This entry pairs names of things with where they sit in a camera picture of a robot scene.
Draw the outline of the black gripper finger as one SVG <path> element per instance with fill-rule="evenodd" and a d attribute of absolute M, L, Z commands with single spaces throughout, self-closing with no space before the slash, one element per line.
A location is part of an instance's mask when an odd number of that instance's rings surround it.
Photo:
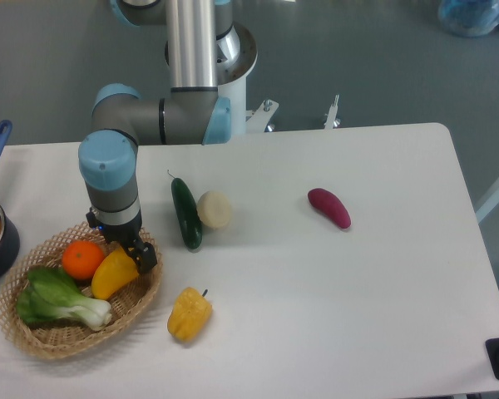
<path fill-rule="evenodd" d="M 151 243 L 135 242 L 126 248 L 126 254 L 135 263 L 138 273 L 149 273 L 157 265 L 156 251 Z"/>

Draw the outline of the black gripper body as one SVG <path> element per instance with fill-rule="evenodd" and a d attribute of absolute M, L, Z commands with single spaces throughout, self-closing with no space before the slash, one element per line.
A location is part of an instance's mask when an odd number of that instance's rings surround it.
<path fill-rule="evenodd" d="M 135 251 L 143 254 L 150 251 L 149 244 L 139 234 L 142 227 L 139 209 L 130 207 L 118 212 L 104 212 L 91 207 L 86 220 L 91 228 L 100 232 L 107 243 L 117 242 L 128 253 Z"/>

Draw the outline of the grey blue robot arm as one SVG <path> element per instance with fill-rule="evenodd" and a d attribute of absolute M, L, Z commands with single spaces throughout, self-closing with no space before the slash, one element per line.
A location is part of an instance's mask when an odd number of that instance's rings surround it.
<path fill-rule="evenodd" d="M 132 87 L 104 86 L 91 112 L 91 133 L 79 146 L 79 170 L 91 201 L 88 224 L 117 242 L 140 274 L 157 264 L 142 240 L 136 181 L 140 145 L 220 144 L 231 137 L 230 100 L 220 96 L 217 48 L 234 31 L 229 1 L 112 1 L 133 27 L 167 28 L 170 96 L 146 101 Z"/>

